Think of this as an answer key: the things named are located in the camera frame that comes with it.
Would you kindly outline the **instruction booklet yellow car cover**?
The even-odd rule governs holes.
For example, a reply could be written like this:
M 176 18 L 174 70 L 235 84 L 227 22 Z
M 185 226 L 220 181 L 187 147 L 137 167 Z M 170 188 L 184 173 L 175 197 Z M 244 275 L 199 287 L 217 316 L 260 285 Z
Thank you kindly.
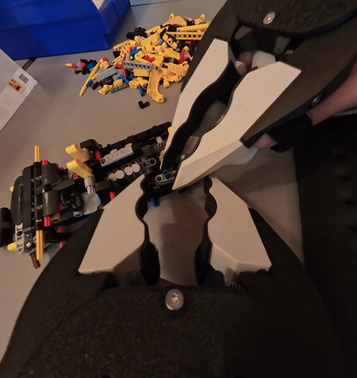
M 37 81 L 0 49 L 0 132 Z

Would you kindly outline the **pile of toy building pieces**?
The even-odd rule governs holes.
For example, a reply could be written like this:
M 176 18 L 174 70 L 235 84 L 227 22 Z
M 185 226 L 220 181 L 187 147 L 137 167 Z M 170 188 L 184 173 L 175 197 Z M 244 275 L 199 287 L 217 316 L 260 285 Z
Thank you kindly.
M 101 95 L 134 89 L 156 103 L 165 101 L 160 87 L 181 82 L 210 23 L 198 18 L 171 14 L 168 20 L 150 29 L 135 28 L 126 40 L 113 47 L 113 59 L 80 59 L 66 63 L 77 75 L 86 75 L 79 96 L 88 89 Z

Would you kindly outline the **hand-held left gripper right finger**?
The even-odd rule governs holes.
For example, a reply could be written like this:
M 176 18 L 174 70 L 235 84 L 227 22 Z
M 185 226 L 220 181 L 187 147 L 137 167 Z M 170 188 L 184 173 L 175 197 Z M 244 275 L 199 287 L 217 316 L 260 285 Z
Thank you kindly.
M 213 271 L 226 283 L 241 272 L 268 272 L 271 261 L 247 204 L 216 177 L 204 178 L 207 219 L 195 252 L 195 276 L 203 285 Z

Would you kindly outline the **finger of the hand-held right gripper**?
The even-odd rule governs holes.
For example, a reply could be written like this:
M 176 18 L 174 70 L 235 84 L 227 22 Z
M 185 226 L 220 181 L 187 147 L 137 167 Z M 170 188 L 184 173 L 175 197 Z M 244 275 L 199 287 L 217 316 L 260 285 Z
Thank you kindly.
M 187 141 L 200 128 L 208 109 L 226 94 L 233 96 L 241 82 L 241 75 L 235 67 L 235 57 L 228 42 L 214 39 L 200 60 L 182 92 L 176 107 L 171 132 L 168 136 L 162 170 L 172 168 L 176 177 L 205 177 L 241 154 L 241 140 L 237 133 L 227 132 L 226 116 L 212 129 L 194 141 L 194 149 L 184 155 Z
M 235 159 L 239 164 L 250 161 L 257 149 L 245 147 L 241 137 L 300 73 L 300 69 L 284 62 L 248 73 L 234 90 L 221 120 L 202 136 L 195 151 L 181 163 L 173 190 L 192 185 Z

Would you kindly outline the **grey desk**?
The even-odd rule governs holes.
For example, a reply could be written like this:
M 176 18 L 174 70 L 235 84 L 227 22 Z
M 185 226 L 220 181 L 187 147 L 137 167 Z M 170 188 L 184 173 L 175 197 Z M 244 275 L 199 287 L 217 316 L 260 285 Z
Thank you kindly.
M 0 132 L 0 208 L 9 206 L 10 187 L 33 162 L 35 145 L 40 146 L 42 159 L 65 166 L 70 160 L 66 146 L 87 139 L 110 144 L 172 121 L 181 82 L 162 87 L 165 102 L 148 98 L 150 106 L 144 110 L 139 109 L 141 96 L 133 89 L 107 95 L 89 89 L 79 96 L 86 77 L 65 64 L 110 55 L 111 51 L 96 51 L 38 58 L 27 69 L 37 85 Z M 260 150 L 246 165 L 224 166 L 216 176 L 256 209 L 304 262 L 292 150 L 284 154 Z M 193 261 L 206 219 L 204 199 L 200 181 L 182 194 L 163 197 L 157 208 L 148 205 L 144 219 L 159 251 L 163 279 L 195 283 Z M 0 249 L 0 362 L 20 309 L 57 250 L 49 247 L 41 268 L 34 269 L 28 256 Z

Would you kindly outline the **blue plastic bin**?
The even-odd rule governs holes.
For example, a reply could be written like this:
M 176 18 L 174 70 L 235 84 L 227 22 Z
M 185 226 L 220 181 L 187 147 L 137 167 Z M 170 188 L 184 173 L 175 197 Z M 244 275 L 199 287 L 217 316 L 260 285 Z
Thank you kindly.
M 129 0 L 0 0 L 0 49 L 13 60 L 108 50 Z

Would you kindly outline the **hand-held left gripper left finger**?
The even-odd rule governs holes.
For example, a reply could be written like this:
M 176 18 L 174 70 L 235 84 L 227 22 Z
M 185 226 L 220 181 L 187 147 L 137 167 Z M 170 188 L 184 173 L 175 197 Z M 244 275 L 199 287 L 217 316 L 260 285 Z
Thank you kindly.
M 127 274 L 138 271 L 147 285 L 157 284 L 159 254 L 144 221 L 147 189 L 147 176 L 142 174 L 105 205 L 78 268 L 80 274 L 109 272 L 125 284 Z

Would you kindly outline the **person's right hand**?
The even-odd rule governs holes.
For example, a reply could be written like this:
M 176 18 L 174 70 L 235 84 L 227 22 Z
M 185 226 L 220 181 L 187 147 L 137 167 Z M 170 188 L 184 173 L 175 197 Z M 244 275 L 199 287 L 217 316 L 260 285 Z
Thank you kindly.
M 349 77 L 328 98 L 305 115 L 290 120 L 263 134 L 255 143 L 258 149 L 282 153 L 292 148 L 310 129 L 324 120 L 357 107 L 357 61 Z

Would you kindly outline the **black toy car chassis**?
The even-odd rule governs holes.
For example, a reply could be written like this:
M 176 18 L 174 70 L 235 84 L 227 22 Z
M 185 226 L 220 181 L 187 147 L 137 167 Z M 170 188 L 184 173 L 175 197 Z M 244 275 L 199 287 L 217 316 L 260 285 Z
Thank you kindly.
M 89 139 L 66 148 L 73 158 L 66 168 L 48 160 L 24 168 L 14 182 L 10 208 L 0 208 L 0 248 L 26 253 L 39 268 L 39 248 L 62 247 L 72 234 L 67 227 L 108 204 L 142 175 L 147 201 L 159 206 L 176 178 L 175 170 L 160 169 L 170 131 L 171 122 L 165 122 L 105 146 Z

